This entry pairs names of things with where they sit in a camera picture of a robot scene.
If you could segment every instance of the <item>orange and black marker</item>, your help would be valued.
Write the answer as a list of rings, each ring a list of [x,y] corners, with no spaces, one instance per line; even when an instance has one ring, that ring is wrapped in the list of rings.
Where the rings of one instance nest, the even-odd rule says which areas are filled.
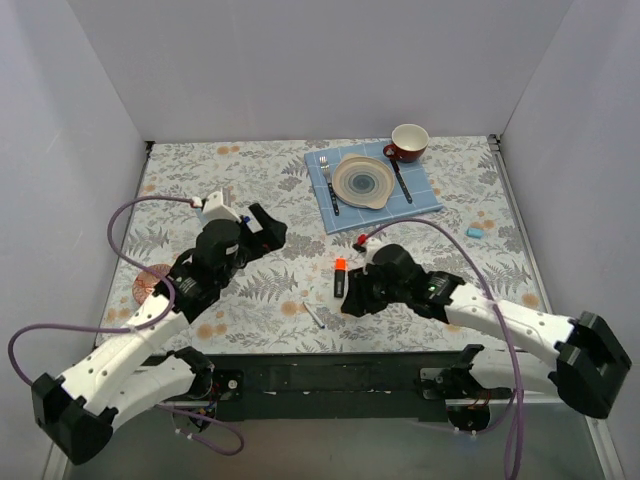
[[[344,280],[347,272],[347,261],[344,258],[336,260],[336,271],[333,277],[333,296],[344,297]]]

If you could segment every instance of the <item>beige plate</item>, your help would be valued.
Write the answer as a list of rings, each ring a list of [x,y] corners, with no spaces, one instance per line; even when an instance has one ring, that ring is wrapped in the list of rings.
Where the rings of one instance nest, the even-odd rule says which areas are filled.
[[[333,189],[344,203],[378,210],[394,187],[391,169],[380,160],[347,154],[333,171]]]

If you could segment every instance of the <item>gray floor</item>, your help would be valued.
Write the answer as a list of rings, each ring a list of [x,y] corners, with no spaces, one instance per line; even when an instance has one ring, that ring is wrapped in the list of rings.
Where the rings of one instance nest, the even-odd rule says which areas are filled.
[[[562,404],[526,407],[519,480],[598,480],[584,417]],[[170,416],[150,411],[124,425],[91,462],[66,480],[115,479],[499,479],[507,426],[475,440],[411,420],[269,420],[239,424],[245,450],[225,458],[173,433]],[[210,438],[233,442],[211,427]]]

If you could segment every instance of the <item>fork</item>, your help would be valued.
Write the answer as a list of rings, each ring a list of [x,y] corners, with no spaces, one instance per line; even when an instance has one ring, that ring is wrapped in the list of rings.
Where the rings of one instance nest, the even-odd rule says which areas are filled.
[[[340,209],[338,208],[338,197],[336,197],[336,192],[333,190],[333,184],[331,183],[331,170],[329,169],[329,164],[327,163],[327,157],[323,155],[319,160],[320,170],[322,170],[324,179],[327,181],[327,186],[329,187],[329,195],[331,195],[333,213],[335,213],[337,217],[338,215],[340,215]]]

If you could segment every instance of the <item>floral tablecloth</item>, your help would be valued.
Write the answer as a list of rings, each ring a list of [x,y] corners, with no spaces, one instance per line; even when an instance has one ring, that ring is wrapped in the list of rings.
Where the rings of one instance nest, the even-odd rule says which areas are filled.
[[[334,261],[345,257],[350,267],[361,265],[350,245],[363,231],[325,235],[303,155],[362,141],[153,146],[140,195],[205,196],[228,187],[238,213],[249,213],[247,206],[260,202],[289,226],[282,250],[240,271],[220,301],[189,330],[168,341],[162,352],[186,345],[207,354],[458,350],[469,343],[504,346],[473,330],[420,318],[403,305],[359,319],[340,313],[340,300],[333,298]],[[498,295],[542,309],[487,139],[433,138],[421,161],[445,205],[441,212],[425,217],[461,241]],[[465,236],[470,226],[483,228],[484,238]],[[132,217],[125,251],[147,265],[171,264],[194,244],[200,230],[199,220],[184,204],[142,203]],[[403,245],[427,269],[456,273],[477,284],[463,258],[437,231],[417,224],[396,225],[381,238]],[[138,273],[122,261],[118,264],[103,326],[121,325],[135,312],[138,305],[131,287]],[[318,329],[302,301],[316,310],[326,329]]]

